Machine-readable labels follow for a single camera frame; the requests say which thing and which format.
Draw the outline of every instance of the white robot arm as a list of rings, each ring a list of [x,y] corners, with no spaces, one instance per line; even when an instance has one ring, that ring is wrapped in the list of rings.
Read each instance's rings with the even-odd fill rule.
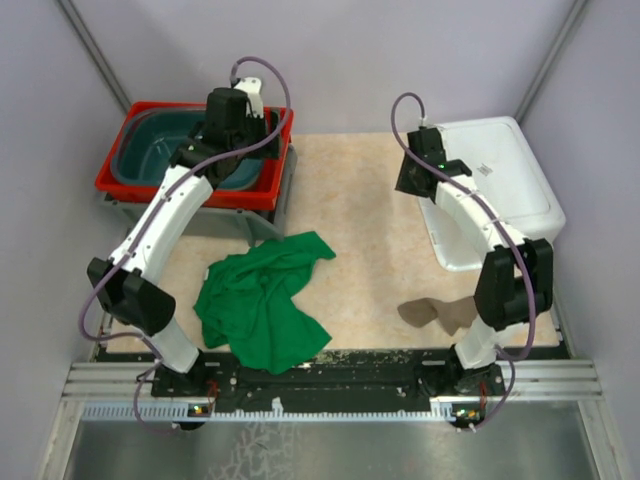
[[[233,88],[216,88],[209,94],[205,121],[194,127],[171,157],[157,194],[134,229],[106,261],[94,258],[87,269],[94,287],[111,275],[98,292],[103,309],[141,330],[162,363],[178,374],[190,372],[201,352],[178,325],[175,300],[157,284],[193,215],[242,158],[222,160],[195,175],[191,170],[214,155],[253,145],[267,136],[261,86],[257,78],[243,78]],[[271,125],[277,123],[277,118],[271,118]],[[277,158],[279,152],[276,137],[252,156]]]
[[[467,335],[452,347],[446,364],[448,374],[438,379],[439,386],[432,392],[473,390],[493,366],[496,349],[529,327],[531,299],[525,287],[525,273],[532,286],[533,318],[551,307],[553,249],[546,240],[525,238],[499,219],[499,212],[478,191],[471,170],[462,160],[447,159],[437,127],[421,126],[408,134],[408,140],[411,155],[405,152],[396,190],[430,198],[451,216],[483,259],[474,294],[478,315]],[[505,238],[520,254],[524,272],[516,269],[517,259]]]

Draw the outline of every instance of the green cloth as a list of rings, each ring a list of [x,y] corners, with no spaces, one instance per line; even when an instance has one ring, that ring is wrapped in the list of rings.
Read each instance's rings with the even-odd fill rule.
[[[319,258],[336,254],[315,232],[267,240],[209,267],[193,307],[204,343],[226,343],[246,367],[272,374],[309,360],[331,340],[291,300],[309,282]]]

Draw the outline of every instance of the white plastic bin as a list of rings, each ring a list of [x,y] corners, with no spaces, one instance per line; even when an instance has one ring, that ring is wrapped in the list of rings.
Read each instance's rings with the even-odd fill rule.
[[[532,240],[553,243],[566,218],[517,122],[499,117],[438,128],[447,158],[467,164],[499,216]],[[482,259],[453,220],[427,198],[420,207],[440,265],[454,272],[481,268]]]

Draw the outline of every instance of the white wall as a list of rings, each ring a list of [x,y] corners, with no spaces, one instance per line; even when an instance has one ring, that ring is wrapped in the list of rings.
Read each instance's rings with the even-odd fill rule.
[[[593,2],[524,122],[567,215],[557,282],[640,475],[640,2]]]
[[[51,0],[2,2],[0,71],[0,478],[31,480],[88,346],[86,264],[123,234],[93,203],[122,115]]]
[[[389,130],[406,90],[439,122],[513,115],[572,1],[75,3],[134,100],[203,101],[233,61],[260,55],[290,83],[297,132],[350,132]]]

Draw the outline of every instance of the brown sock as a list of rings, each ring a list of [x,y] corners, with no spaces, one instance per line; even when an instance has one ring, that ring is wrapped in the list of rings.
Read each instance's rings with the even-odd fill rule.
[[[421,298],[403,303],[398,313],[409,325],[420,328],[435,320],[447,334],[453,336],[458,328],[469,328],[478,314],[473,297],[465,297],[454,302],[443,302],[434,298]]]

